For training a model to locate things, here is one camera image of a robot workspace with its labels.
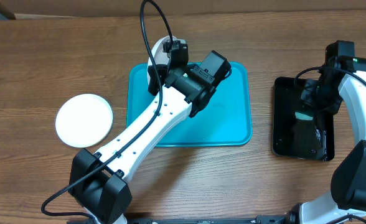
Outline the white plate top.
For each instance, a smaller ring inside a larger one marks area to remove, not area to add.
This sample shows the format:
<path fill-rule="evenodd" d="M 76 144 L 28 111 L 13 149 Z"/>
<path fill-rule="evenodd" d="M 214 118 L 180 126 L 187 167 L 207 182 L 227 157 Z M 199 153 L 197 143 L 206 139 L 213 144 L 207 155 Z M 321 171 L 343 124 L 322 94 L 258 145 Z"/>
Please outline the white plate top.
<path fill-rule="evenodd" d="M 110 104 L 94 94 L 81 94 L 66 101 L 55 119 L 59 139 L 68 146 L 84 148 L 98 144 L 110 132 L 113 111 Z"/>

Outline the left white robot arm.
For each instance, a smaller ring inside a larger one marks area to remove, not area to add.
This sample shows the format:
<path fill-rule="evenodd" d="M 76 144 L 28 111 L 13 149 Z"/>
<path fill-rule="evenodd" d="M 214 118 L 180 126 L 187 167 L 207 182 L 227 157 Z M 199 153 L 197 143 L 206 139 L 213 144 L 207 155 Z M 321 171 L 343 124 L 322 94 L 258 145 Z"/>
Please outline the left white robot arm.
<path fill-rule="evenodd" d="M 188 63 L 188 45 L 160 40 L 149 52 L 150 105 L 114 140 L 95 153 L 81 149 L 72 161 L 69 194 L 89 223 L 126 223 L 132 201 L 128 183 L 144 158 L 177 124 L 202 111 L 231 70 L 211 51 L 200 64 Z"/>

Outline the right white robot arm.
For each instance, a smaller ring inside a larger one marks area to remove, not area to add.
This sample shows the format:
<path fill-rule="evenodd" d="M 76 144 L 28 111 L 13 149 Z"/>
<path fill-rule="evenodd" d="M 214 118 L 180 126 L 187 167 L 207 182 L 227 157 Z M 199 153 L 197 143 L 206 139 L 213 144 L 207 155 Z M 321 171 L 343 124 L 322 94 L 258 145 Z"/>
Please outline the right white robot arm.
<path fill-rule="evenodd" d="M 346 105 L 354 147 L 334 171 L 330 189 L 289 211 L 286 223 L 366 221 L 366 58 L 331 57 L 317 80 L 279 77 L 274 83 L 272 150 L 279 156 L 329 161 L 333 116 Z"/>

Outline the white plate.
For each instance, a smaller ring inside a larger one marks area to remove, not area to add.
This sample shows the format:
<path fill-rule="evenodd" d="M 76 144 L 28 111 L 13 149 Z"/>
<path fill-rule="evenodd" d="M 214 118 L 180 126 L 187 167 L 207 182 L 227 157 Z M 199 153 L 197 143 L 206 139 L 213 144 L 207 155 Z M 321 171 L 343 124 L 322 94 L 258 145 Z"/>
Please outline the white plate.
<path fill-rule="evenodd" d="M 175 36 L 172 36 L 172 39 L 173 40 L 180 40 L 182 41 L 183 44 L 186 44 L 185 40 L 184 39 L 178 39 L 177 37 Z M 152 47 L 151 49 L 151 53 L 152 53 L 152 56 L 154 57 L 154 61 L 156 64 L 168 64 L 169 62 L 169 57 L 167 56 L 167 53 L 163 52 L 163 44 L 170 41 L 170 38 L 169 36 L 165 36 L 161 39 L 159 39 L 155 44 L 154 46 Z M 149 75 L 149 72 L 148 72 L 148 68 L 153 65 L 153 63 L 151 62 L 151 59 L 149 58 L 148 59 L 148 63 L 147 63 L 147 81 L 148 81 L 148 85 L 150 84 L 150 75 Z"/>
<path fill-rule="evenodd" d="M 59 139 L 68 146 L 84 148 L 98 144 L 110 132 L 113 111 L 110 104 L 94 94 L 81 94 L 66 101 L 55 119 Z"/>

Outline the green scouring sponge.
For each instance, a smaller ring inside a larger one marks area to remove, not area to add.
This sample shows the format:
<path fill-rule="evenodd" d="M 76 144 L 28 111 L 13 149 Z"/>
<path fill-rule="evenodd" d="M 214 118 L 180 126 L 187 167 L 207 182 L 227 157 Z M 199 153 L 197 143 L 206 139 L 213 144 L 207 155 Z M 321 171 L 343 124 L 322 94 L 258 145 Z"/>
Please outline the green scouring sponge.
<path fill-rule="evenodd" d="M 313 116 L 305 114 L 305 113 L 300 113 L 298 111 L 296 111 L 295 113 L 295 117 L 298 120 L 303 120 L 303 121 L 312 121 L 313 120 Z"/>

